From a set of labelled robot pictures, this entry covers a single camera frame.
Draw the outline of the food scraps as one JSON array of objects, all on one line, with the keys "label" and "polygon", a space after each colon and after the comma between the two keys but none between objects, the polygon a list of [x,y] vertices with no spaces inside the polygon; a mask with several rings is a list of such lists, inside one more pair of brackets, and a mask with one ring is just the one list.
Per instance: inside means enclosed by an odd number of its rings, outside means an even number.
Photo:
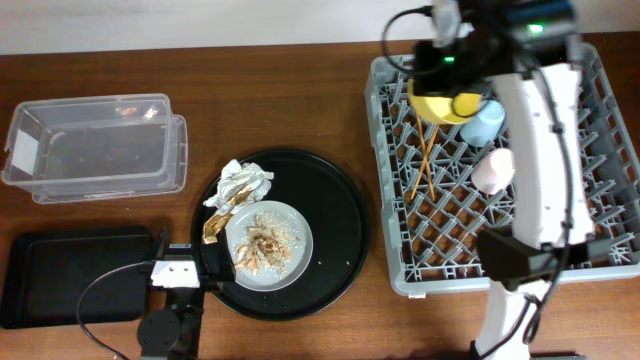
[{"label": "food scraps", "polygon": [[300,242],[291,224],[274,212],[258,212],[236,247],[235,269],[247,269],[252,275],[271,271],[282,275]]}]

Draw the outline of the grey plate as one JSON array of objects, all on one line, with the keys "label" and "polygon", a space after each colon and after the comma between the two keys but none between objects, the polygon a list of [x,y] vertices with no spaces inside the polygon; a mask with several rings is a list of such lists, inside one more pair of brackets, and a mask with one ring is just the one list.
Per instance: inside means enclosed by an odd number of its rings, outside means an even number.
[{"label": "grey plate", "polygon": [[251,204],[236,213],[225,228],[234,266],[236,247],[243,240],[246,228],[253,222],[254,216],[262,211],[274,212],[286,219],[300,238],[300,242],[292,249],[291,260],[286,265],[286,272],[282,275],[271,271],[261,271],[257,275],[252,275],[247,269],[235,269],[235,282],[238,285],[249,290],[269,292],[291,285],[303,274],[313,253],[313,235],[308,222],[295,208],[277,201]]}]

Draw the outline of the yellow bowl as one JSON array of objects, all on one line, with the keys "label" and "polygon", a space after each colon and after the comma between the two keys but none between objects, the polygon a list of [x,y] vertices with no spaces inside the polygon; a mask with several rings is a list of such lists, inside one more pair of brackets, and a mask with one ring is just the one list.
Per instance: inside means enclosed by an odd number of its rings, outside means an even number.
[{"label": "yellow bowl", "polygon": [[454,97],[419,96],[415,81],[408,82],[409,103],[422,120],[439,125],[459,125],[469,121],[482,103],[482,95],[461,93]]}]

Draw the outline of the light blue cup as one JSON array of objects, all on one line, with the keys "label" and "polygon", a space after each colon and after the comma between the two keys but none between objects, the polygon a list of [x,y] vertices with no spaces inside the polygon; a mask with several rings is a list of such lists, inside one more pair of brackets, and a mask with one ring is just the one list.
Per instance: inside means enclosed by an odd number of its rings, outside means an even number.
[{"label": "light blue cup", "polygon": [[503,106],[496,100],[486,100],[481,105],[483,109],[460,129],[461,139],[478,148],[495,139],[506,117]]}]

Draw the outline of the wooden chopstick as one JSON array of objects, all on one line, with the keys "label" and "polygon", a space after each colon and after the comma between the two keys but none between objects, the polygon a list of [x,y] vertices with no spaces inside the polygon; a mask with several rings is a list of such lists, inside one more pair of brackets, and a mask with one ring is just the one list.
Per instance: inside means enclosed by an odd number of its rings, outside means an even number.
[{"label": "wooden chopstick", "polygon": [[429,143],[426,146],[426,150],[424,151],[423,154],[423,161],[421,163],[420,166],[420,170],[419,170],[419,176],[418,179],[416,180],[413,188],[412,188],[412,192],[411,192],[411,196],[410,199],[413,200],[416,197],[416,193],[418,190],[418,186],[420,183],[420,179],[422,178],[423,174],[427,175],[427,184],[428,184],[428,188],[429,188],[429,196],[432,200],[435,199],[435,190],[434,190],[434,185],[433,185],[433,181],[432,181],[432,175],[431,175],[431,167],[429,165],[429,155],[431,154],[431,150],[434,146],[435,140],[436,140],[436,136],[438,134],[439,131],[439,125],[436,124],[434,127],[434,130],[431,134],[431,137],[429,139]]},{"label": "wooden chopstick", "polygon": [[434,146],[435,143],[435,138],[436,135],[438,133],[439,130],[439,126],[435,125],[435,128],[431,131],[431,135],[429,138],[429,142],[425,143],[425,138],[424,138],[424,132],[422,131],[422,124],[426,123],[426,120],[424,118],[420,118],[419,122],[418,122],[418,130],[420,131],[420,141],[421,141],[421,149],[422,149],[422,155],[423,155],[423,159],[419,168],[419,174],[418,174],[418,178],[414,183],[413,186],[413,190],[412,190],[412,196],[415,196],[417,194],[417,190],[418,190],[418,186],[420,185],[420,181],[422,179],[423,175],[427,176],[427,184],[428,184],[428,194],[430,196],[430,198],[432,200],[435,199],[435,190],[434,190],[434,185],[433,185],[433,180],[432,180],[432,175],[431,175],[431,167],[429,165],[429,156],[431,154],[431,150]]}]

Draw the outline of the pink cup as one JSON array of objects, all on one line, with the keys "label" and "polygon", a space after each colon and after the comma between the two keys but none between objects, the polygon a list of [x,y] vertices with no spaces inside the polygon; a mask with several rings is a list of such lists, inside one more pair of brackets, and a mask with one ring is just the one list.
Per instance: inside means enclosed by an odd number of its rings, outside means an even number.
[{"label": "pink cup", "polygon": [[472,171],[471,181],[477,190],[495,195],[504,190],[515,175],[514,155],[508,148],[488,153]]}]

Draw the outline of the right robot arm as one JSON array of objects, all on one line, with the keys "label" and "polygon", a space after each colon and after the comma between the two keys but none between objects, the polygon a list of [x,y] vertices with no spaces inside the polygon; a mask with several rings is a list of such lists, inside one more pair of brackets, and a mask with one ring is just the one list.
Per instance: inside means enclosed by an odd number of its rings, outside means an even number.
[{"label": "right robot arm", "polygon": [[560,276],[607,253],[594,239],[577,134],[581,55],[568,1],[435,1],[419,8],[435,37],[415,48],[420,97],[491,82],[514,156],[514,219],[477,238],[489,303],[475,359],[526,359]]}]

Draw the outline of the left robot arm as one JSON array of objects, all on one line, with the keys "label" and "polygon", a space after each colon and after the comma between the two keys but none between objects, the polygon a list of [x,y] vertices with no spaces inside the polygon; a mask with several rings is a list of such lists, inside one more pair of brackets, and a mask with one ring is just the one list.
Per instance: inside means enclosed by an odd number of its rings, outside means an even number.
[{"label": "left robot arm", "polygon": [[165,294],[164,307],[145,315],[137,329],[143,359],[196,359],[208,293],[235,281],[227,245],[171,244],[162,230],[140,271]]}]

